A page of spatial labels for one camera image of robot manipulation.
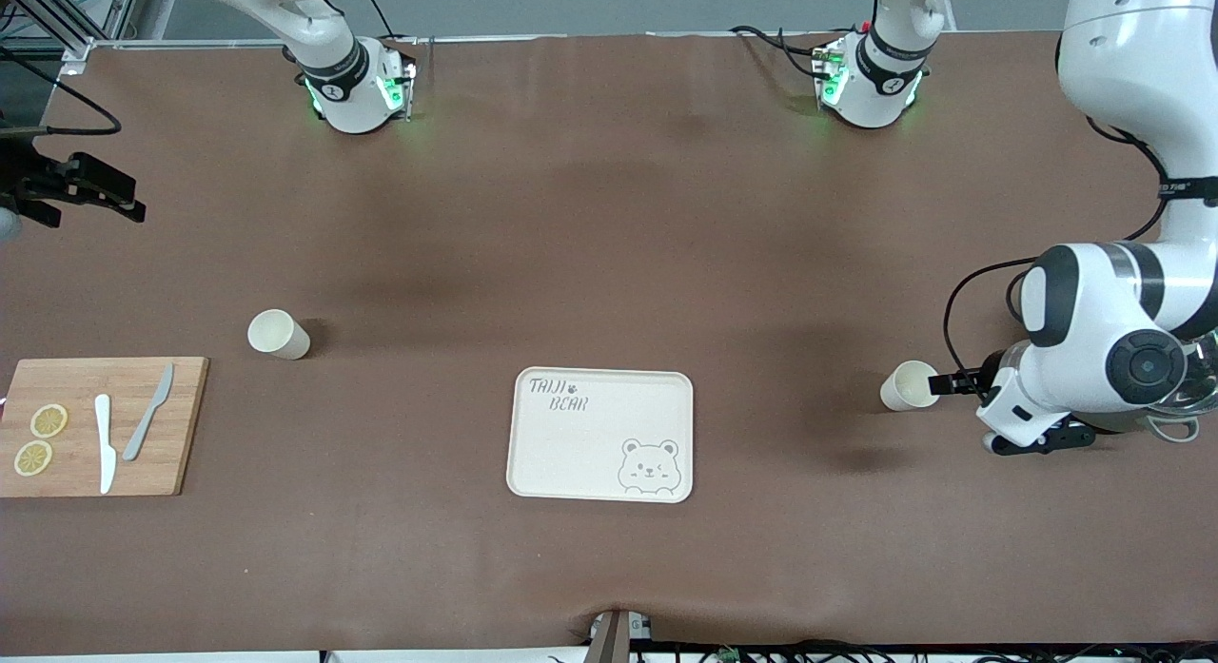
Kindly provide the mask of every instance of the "wooden cutting board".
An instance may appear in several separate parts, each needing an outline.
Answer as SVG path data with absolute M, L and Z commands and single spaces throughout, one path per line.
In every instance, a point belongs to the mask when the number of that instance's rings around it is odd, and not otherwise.
M 167 363 L 173 362 L 169 399 L 149 425 L 135 461 L 123 461 Z M 9 402 L 0 419 L 0 497 L 102 496 L 101 462 L 94 399 L 111 399 L 110 444 L 118 451 L 114 483 L 106 496 L 175 495 L 181 491 L 199 402 L 207 378 L 207 360 L 190 357 L 27 358 L 17 363 Z M 13 458 L 38 438 L 29 429 L 34 413 L 48 403 L 67 408 L 63 431 L 46 439 L 54 453 L 45 470 L 17 474 Z

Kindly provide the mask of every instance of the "white cup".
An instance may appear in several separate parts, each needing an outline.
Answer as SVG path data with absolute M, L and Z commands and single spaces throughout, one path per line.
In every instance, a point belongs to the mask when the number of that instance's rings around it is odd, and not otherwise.
M 308 333 L 304 333 L 291 314 L 278 308 L 255 316 L 245 336 L 253 349 L 287 361 L 295 361 L 308 353 Z
M 906 361 L 893 370 L 883 386 L 879 386 L 879 399 L 892 411 L 914 411 L 933 406 L 939 401 L 939 395 L 931 394 L 927 378 L 938 374 L 938 370 L 928 363 Z

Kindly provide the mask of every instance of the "lemon slice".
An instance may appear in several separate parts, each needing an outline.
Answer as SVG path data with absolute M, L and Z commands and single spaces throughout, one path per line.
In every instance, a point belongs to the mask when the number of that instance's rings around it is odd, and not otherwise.
M 54 438 L 68 427 L 68 410 L 57 403 L 48 403 L 29 419 L 29 431 L 35 438 Z
M 17 457 L 12 459 L 12 467 L 22 478 L 37 475 L 51 464 L 51 455 L 55 450 L 43 440 L 26 442 L 26 446 L 17 450 Z

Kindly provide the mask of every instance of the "knife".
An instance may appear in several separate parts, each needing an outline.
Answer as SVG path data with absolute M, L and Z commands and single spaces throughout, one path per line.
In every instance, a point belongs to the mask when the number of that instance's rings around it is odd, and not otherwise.
M 164 367 L 164 375 L 161 375 L 161 384 L 152 392 L 152 402 L 149 403 L 149 408 L 144 412 L 140 424 L 135 425 L 135 434 L 132 435 L 132 440 L 127 442 L 127 448 L 123 450 L 123 461 L 135 461 L 135 456 L 140 455 L 140 447 L 144 446 L 144 435 L 149 434 L 149 425 L 152 424 L 152 414 L 164 403 L 164 400 L 169 399 L 169 385 L 172 384 L 173 362 L 171 361 Z
M 97 412 L 97 444 L 101 450 L 101 494 L 110 494 L 114 483 L 114 466 L 118 452 L 110 446 L 110 395 L 100 394 L 93 402 Z

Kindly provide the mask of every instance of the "brown tabletop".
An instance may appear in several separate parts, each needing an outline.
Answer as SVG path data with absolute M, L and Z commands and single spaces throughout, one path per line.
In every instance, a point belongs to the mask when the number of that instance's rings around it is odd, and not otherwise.
M 965 273 L 1152 211 L 1054 41 L 944 38 L 879 132 L 755 40 L 436 46 L 414 122 L 368 136 L 274 50 L 94 52 L 73 82 L 124 130 L 40 147 L 135 176 L 149 219 L 68 207 L 0 250 L 0 369 L 211 373 L 181 496 L 0 505 L 0 653 L 558 645 L 609 607 L 714 642 L 1214 639 L 1213 433 L 1000 458 L 970 399 L 876 394 L 949 368 Z M 970 362 L 1018 338 L 1006 280 L 961 299 Z M 250 350 L 268 307 L 318 350 Z M 513 496 L 529 366 L 686 373 L 688 501 Z

